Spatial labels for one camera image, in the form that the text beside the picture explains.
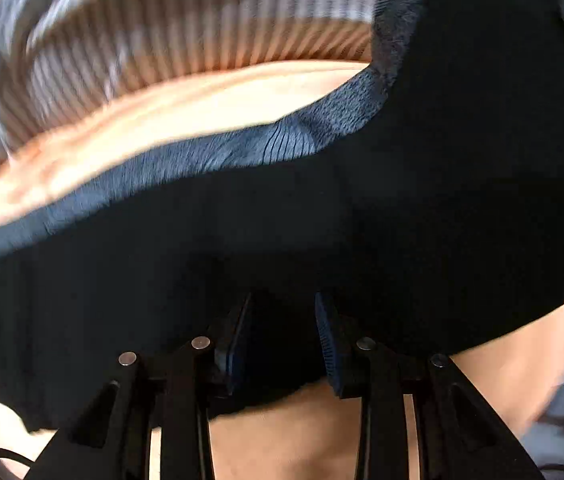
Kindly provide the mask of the grey striped duvet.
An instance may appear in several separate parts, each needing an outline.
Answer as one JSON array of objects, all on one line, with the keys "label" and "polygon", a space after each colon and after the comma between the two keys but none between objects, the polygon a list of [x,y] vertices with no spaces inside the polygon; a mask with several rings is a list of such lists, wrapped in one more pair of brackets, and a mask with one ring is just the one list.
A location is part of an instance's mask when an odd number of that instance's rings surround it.
[{"label": "grey striped duvet", "polygon": [[365,62],[376,0],[0,0],[0,165],[152,84],[289,60]]}]

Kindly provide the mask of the black pants with patterned waistband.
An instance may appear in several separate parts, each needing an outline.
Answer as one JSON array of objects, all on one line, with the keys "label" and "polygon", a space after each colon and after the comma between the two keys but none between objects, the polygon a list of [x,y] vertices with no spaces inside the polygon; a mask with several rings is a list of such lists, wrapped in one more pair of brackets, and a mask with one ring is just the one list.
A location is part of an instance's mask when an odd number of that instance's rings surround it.
[{"label": "black pants with patterned waistband", "polygon": [[412,365],[564,305],[564,0],[376,0],[367,61],[290,61],[361,70],[0,226],[0,404],[28,430],[242,295],[255,405],[324,376],[318,294]]}]

